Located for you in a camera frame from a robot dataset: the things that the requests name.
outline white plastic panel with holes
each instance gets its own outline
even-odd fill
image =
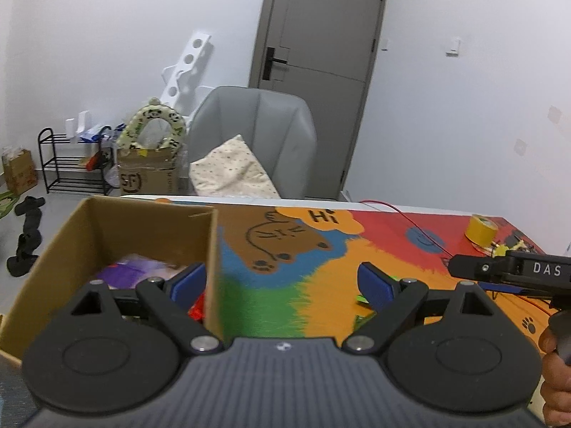
[[[162,104],[175,108],[176,102],[181,95],[179,78],[185,72],[192,71],[209,40],[210,35],[208,34],[192,34],[176,65],[168,67],[163,71],[163,76],[167,72],[170,75],[161,95]]]

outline blue circle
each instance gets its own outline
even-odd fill
[[[430,230],[424,230],[430,237],[433,238],[438,244],[444,246],[444,241],[437,234]],[[417,248],[422,249],[424,252],[430,254],[439,254],[442,251],[430,238],[423,234],[418,228],[411,227],[406,231],[406,239],[410,241]]]

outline black metal rack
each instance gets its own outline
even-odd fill
[[[102,155],[102,141],[108,138],[102,138],[105,131],[111,131],[112,128],[106,125],[99,131],[99,139],[97,141],[97,150],[99,155]],[[108,195],[114,187],[112,187],[103,175],[105,169],[113,166],[113,153],[110,153],[109,162],[101,165],[99,169],[93,170],[90,174],[98,175],[99,178],[69,178],[62,177],[60,171],[79,170],[79,161],[86,156],[58,156],[56,152],[56,145],[71,144],[71,140],[66,137],[64,133],[54,133],[51,127],[46,127],[38,135],[38,150],[39,159],[42,166],[42,174],[44,175],[44,183],[46,185],[46,192],[50,190],[60,192],[73,192],[73,193],[95,193]],[[79,141],[73,143],[74,145],[90,145],[92,143],[84,143]],[[42,153],[43,146],[51,146],[52,158],[44,161],[44,154]],[[46,177],[46,170],[55,171],[55,180],[51,183],[48,182]]]

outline hand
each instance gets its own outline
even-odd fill
[[[557,346],[555,335],[547,328],[539,337],[543,357],[541,396],[545,400],[543,416],[549,426],[564,426],[571,423],[571,367],[554,352]]]

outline white wall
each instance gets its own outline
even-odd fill
[[[62,133],[64,119],[85,109],[94,121],[118,124],[161,94],[161,70],[193,31],[212,34],[201,83],[247,85],[261,7],[262,0],[0,0],[0,135],[36,153],[43,127]]]
[[[352,200],[503,215],[563,253],[571,0],[387,0],[382,36],[389,51],[378,54],[345,183]],[[460,57],[446,57],[456,36]]]

